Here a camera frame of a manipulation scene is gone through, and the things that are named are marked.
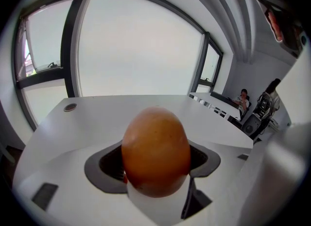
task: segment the floor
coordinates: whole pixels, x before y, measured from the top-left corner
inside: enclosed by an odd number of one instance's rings
[[[7,160],[6,157],[2,156],[0,161],[0,172],[4,177],[6,183],[9,185],[10,188],[12,188],[14,172],[23,151],[11,146],[7,146],[6,150],[15,159],[15,164],[12,164],[10,161]]]

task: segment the standing person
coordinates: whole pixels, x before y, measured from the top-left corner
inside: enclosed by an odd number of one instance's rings
[[[249,101],[247,100],[246,97],[247,97],[247,90],[244,88],[241,90],[241,96],[238,96],[236,100],[233,101],[239,105],[238,109],[240,110],[241,116],[244,114],[244,112],[249,107]]]
[[[272,104],[270,107],[270,110],[272,113],[276,112],[279,108],[280,105],[280,97],[278,96],[277,92],[276,92],[276,87],[278,86],[278,84],[281,82],[281,80],[279,80],[278,78],[276,78],[275,80],[273,80],[269,86],[266,88],[265,92],[268,93],[272,99]],[[250,135],[251,139],[255,139],[257,137],[257,135],[267,127],[267,125],[269,124],[269,121],[271,119],[272,116],[264,119],[261,124],[259,125],[258,129],[252,133]]]

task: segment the white table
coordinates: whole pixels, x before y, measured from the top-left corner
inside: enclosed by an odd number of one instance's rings
[[[211,105],[219,108],[220,109],[219,114],[221,114],[222,111],[225,112],[226,113],[226,115],[225,115],[226,120],[228,120],[229,116],[232,116],[233,118],[235,118],[238,121],[241,120],[240,111],[237,108],[235,108],[235,107],[233,107],[233,106],[231,106],[231,105],[229,105],[229,104],[227,104],[227,103],[225,103],[225,102],[223,102],[223,101],[221,101],[215,97],[212,97],[210,95],[210,93],[191,92],[190,95],[193,95],[193,96],[199,98],[200,100],[207,102],[209,104],[209,108]]]
[[[70,103],[77,103],[76,109],[64,112]],[[19,199],[31,207],[36,218],[50,220],[52,225],[56,219],[67,225],[155,225],[125,194],[104,193],[88,182],[84,174],[89,156],[120,141],[133,117],[154,105],[172,111],[182,122],[188,139],[219,154],[220,166],[195,182],[212,200],[221,196],[245,163],[237,156],[249,154],[253,141],[188,96],[137,95],[61,101],[34,132],[20,157],[13,180]],[[29,203],[42,182],[59,185],[48,213]],[[200,220],[202,216],[204,210],[195,218]]]

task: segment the egg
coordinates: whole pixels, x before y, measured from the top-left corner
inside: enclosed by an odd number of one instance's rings
[[[176,115],[154,106],[128,125],[121,145],[126,177],[149,197],[173,194],[190,171],[190,145]]]

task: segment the black window frame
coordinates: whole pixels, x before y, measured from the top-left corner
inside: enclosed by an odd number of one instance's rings
[[[62,41],[61,41],[61,52],[60,52],[61,65],[56,68],[50,68],[45,71],[40,71],[34,75],[25,77],[20,80],[18,80],[17,78],[16,69],[20,68],[21,64],[23,63],[21,61],[21,57],[23,57],[22,49],[24,47],[24,43],[21,40],[20,34],[25,31],[27,17],[30,14],[44,8],[45,6],[52,5],[60,1],[63,1],[63,0],[38,0],[34,2],[33,4],[29,5],[28,7],[22,9],[19,15],[17,25],[16,25],[15,36],[13,39],[12,72],[13,72],[13,79],[15,83],[15,89],[16,89],[19,103],[24,112],[24,115],[29,125],[34,131],[36,130],[38,125],[36,124],[34,117],[31,114],[31,110],[29,109],[29,106],[27,104],[27,100],[25,98],[23,88],[36,85],[36,84],[40,84],[43,82],[64,79],[68,97],[69,98],[79,97],[80,95],[79,88],[78,88],[79,80],[76,74],[76,64],[77,64],[76,54],[77,54],[78,42],[80,38],[81,25],[83,23],[84,14],[87,9],[89,0],[73,0],[72,1],[72,4],[70,6],[70,9],[68,11],[68,14],[65,20],[64,29],[63,29],[63,35],[62,35]],[[199,77],[200,77],[202,74],[208,44],[210,44],[222,58],[223,53],[220,51],[218,46],[211,39],[209,32],[206,32],[203,29],[203,27],[201,27],[192,17],[190,17],[184,11],[179,9],[177,6],[171,4],[170,2],[166,0],[148,0],[148,1],[156,3],[170,10],[171,12],[177,14],[182,19],[187,21],[190,25],[192,25],[202,35],[205,35],[204,44],[202,47],[202,52],[201,52],[201,57],[200,57],[199,68],[197,70],[196,76],[199,74]],[[214,82],[216,82],[217,80],[220,66],[221,66],[221,59],[217,65]],[[197,87],[198,81],[199,80],[196,79],[192,86]]]

